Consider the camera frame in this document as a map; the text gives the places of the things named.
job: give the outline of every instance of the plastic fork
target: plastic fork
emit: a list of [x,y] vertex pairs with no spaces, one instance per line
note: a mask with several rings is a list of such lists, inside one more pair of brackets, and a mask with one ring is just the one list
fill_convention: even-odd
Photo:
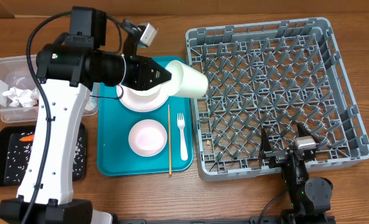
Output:
[[189,158],[189,154],[187,153],[187,145],[185,143],[183,113],[177,113],[177,127],[180,129],[180,157],[183,161],[186,161]]

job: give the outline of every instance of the chopstick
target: chopstick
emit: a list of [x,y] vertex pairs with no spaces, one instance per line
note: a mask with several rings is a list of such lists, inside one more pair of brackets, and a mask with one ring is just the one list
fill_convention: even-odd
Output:
[[172,175],[172,144],[170,143],[170,105],[167,105],[167,126],[169,130],[169,175]]

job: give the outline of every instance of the clear plastic bin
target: clear plastic bin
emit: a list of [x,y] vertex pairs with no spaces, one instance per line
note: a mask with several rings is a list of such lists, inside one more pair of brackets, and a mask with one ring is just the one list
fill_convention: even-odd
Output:
[[[36,72],[36,55],[31,55],[31,59]],[[23,108],[19,105],[17,108],[12,108],[9,106],[11,100],[2,96],[4,91],[14,86],[29,90],[35,88],[35,83],[29,73],[26,56],[0,58],[0,115],[5,123],[36,121],[38,106]],[[98,83],[95,83],[91,95],[98,96],[98,87]],[[84,116],[97,114],[98,99],[90,97],[89,100],[95,104],[95,107],[92,110],[85,110]]]

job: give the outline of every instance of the teal placemat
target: teal placemat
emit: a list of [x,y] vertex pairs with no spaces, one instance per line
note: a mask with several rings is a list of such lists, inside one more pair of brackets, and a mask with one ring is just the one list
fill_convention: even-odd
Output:
[[[165,67],[178,57],[154,57],[157,63]],[[116,88],[100,84],[100,96],[116,96]],[[160,108],[138,113],[127,109],[121,102],[100,98],[98,104],[98,170],[107,176],[154,174],[169,171],[169,143],[156,156],[142,157],[134,153],[128,141],[130,129],[139,121],[154,119],[167,128],[167,105],[170,105],[170,127],[172,140],[172,170],[183,171],[190,167],[194,158],[192,146],[192,123],[190,99],[169,97]],[[189,159],[180,158],[180,132],[177,127],[177,113],[185,116],[185,139]]]

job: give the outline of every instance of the carrot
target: carrot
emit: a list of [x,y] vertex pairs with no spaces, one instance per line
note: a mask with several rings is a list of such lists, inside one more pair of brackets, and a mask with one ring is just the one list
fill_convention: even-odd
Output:
[[28,141],[34,141],[35,134],[31,134],[25,137],[20,138],[20,141],[28,142]]

